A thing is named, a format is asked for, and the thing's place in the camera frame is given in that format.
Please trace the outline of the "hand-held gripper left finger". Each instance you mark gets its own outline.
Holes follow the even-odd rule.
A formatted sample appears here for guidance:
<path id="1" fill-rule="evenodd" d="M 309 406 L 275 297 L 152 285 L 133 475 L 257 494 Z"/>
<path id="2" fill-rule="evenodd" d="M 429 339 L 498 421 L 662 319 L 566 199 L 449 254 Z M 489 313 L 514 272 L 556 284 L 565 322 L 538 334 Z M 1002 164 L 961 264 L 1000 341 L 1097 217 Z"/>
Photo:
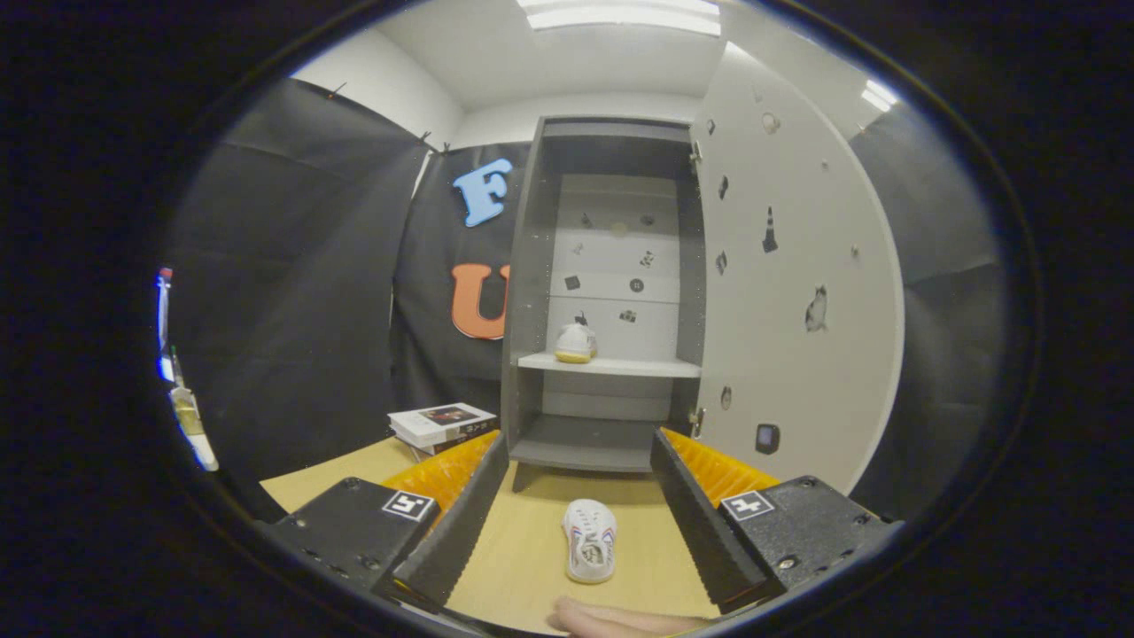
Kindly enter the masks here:
<path id="1" fill-rule="evenodd" d="M 437 612 L 469 564 L 507 468 L 507 445 L 490 431 L 387 480 L 338 480 L 259 528 L 336 582 Z"/>

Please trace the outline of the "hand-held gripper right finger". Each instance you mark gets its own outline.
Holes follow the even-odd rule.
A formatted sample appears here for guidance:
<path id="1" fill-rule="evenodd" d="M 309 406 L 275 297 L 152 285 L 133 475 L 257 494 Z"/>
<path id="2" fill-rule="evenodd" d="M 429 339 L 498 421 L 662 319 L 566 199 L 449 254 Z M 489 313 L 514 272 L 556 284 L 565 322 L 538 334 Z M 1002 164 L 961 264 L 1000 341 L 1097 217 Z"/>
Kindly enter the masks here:
<path id="1" fill-rule="evenodd" d="M 667 428 L 655 431 L 649 463 L 722 614 L 814 586 L 899 528 L 826 480 L 776 480 Z"/>

